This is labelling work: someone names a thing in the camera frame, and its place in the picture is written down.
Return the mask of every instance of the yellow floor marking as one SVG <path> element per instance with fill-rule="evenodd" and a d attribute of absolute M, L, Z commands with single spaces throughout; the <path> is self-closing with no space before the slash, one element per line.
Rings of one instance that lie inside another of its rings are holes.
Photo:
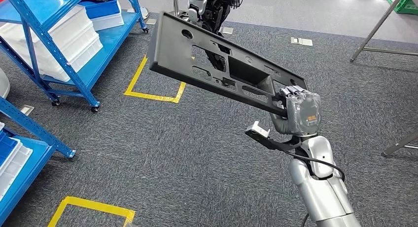
<path fill-rule="evenodd" d="M 65 207 L 68 204 L 126 217 L 123 227 L 125 227 L 128 223 L 132 223 L 132 221 L 134 220 L 135 211 L 133 210 L 129 210 L 129 209 L 117 207 L 117 206 L 112 206 L 109 204 L 104 204 L 104 203 L 100 203 L 96 201 L 90 201 L 90 200 L 86 200 L 86 199 L 82 199 L 82 198 L 78 198 L 74 196 L 67 196 L 64 200 L 61 201 L 60 205 L 57 208 L 57 211 L 55 212 L 54 216 L 49 222 L 48 227 L 54 227 L 57 225 L 58 220 L 60 219 L 61 215 L 64 212 Z"/>
<path fill-rule="evenodd" d="M 159 100 L 159 101 L 167 101 L 167 102 L 178 103 L 180 101 L 181 95 L 183 94 L 184 88 L 186 86 L 186 83 L 184 83 L 184 82 L 182 82 L 180 84 L 180 88 L 178 89 L 177 95 L 174 98 L 173 97 L 166 97 L 166 96 L 159 96 L 159 95 L 150 95 L 150 94 L 144 94 L 144 93 L 139 93 L 139 92 L 132 91 L 136 82 L 138 81 L 138 77 L 140 76 L 147 60 L 148 60 L 148 58 L 146 57 L 146 54 L 145 54 L 141 64 L 138 67 L 137 72 L 135 73 L 134 77 L 131 80 L 131 83 L 129 83 L 128 88 L 126 89 L 125 93 L 123 93 L 123 94 L 127 95 L 127 96 L 135 96 L 135 97 L 140 97 L 140 98 L 150 99 L 150 100 Z"/>

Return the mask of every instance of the black plastic panel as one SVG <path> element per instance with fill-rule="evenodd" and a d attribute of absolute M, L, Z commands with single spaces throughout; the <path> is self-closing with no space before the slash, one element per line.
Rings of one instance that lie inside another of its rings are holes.
<path fill-rule="evenodd" d="M 283 117 L 287 116 L 286 110 L 274 103 L 283 98 L 274 91 L 262 90 L 261 84 L 276 81 L 307 89 L 300 76 L 166 12 L 160 14 L 157 24 L 148 52 L 155 72 Z M 193 60 L 194 46 L 222 56 L 224 70 Z"/>

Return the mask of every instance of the black wheel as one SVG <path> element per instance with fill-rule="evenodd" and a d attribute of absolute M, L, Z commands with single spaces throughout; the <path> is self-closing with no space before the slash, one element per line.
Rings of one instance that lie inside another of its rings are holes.
<path fill-rule="evenodd" d="M 91 108 L 91 111 L 92 111 L 93 113 L 97 113 L 97 112 L 99 111 L 99 107 L 92 107 L 92 108 Z"/>
<path fill-rule="evenodd" d="M 58 101 L 52 101 L 52 106 L 54 106 L 54 107 L 56 107 L 56 106 L 59 106 L 61 104 L 61 102 L 58 100 Z"/>

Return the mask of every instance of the white storage box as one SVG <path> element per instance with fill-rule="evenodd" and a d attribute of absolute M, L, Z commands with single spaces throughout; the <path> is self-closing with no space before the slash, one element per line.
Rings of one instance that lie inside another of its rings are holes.
<path fill-rule="evenodd" d="M 19 175 L 33 151 L 32 149 L 26 148 L 19 139 L 11 139 L 16 140 L 18 143 L 6 161 L 0 166 L 0 201 Z"/>
<path fill-rule="evenodd" d="M 93 39 L 89 40 L 89 45 L 85 47 L 81 52 L 78 52 L 72 60 L 70 60 L 70 64 L 75 72 L 78 72 L 86 63 L 90 61 L 96 55 L 97 52 L 99 52 L 103 45 L 100 43 L 99 35 L 96 34 L 96 36 Z M 69 81 L 70 77 L 67 75 L 67 73 L 61 68 L 61 66 L 58 64 L 58 62 L 55 60 L 55 58 L 52 57 L 49 59 L 51 62 L 51 66 L 48 72 L 39 70 L 40 74 L 45 74 L 48 76 L 51 76 L 57 80 L 61 81 Z"/>
<path fill-rule="evenodd" d="M 66 45 L 71 39 L 79 35 L 80 30 L 84 29 L 89 23 L 86 9 L 83 6 L 76 5 L 61 20 L 59 20 L 48 33 L 52 37 L 59 49 Z M 20 24 L 4 24 L 0 27 L 0 35 L 7 40 L 18 41 L 23 47 L 26 47 L 26 38 L 23 32 L 23 26 Z M 40 41 L 38 36 L 31 29 L 32 41 L 38 54 L 44 55 L 48 52 L 46 47 Z"/>
<path fill-rule="evenodd" d="M 83 6 L 74 7 L 48 32 L 76 72 L 103 47 Z M 0 27 L 0 35 L 29 66 L 32 66 L 21 25 L 7 23 Z M 32 35 L 39 73 L 57 80 L 69 81 L 70 77 L 40 39 L 33 32 Z"/>
<path fill-rule="evenodd" d="M 116 26 L 122 26 L 124 24 L 119 1 L 117 1 L 117 4 L 119 7 L 119 13 L 91 19 L 95 31 L 101 31 Z"/>

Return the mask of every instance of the blue plastic bin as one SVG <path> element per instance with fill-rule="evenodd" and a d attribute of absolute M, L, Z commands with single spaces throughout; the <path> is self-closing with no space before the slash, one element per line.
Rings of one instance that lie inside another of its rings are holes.
<path fill-rule="evenodd" d="M 0 130 L 0 166 L 6 161 L 16 145 L 17 141 L 10 139 L 3 130 Z"/>
<path fill-rule="evenodd" d="M 107 2 L 94 3 L 91 1 L 80 2 L 80 5 L 86 7 L 87 16 L 89 19 L 94 19 L 102 16 L 109 16 L 120 12 L 117 5 L 117 0 L 110 0 Z"/>

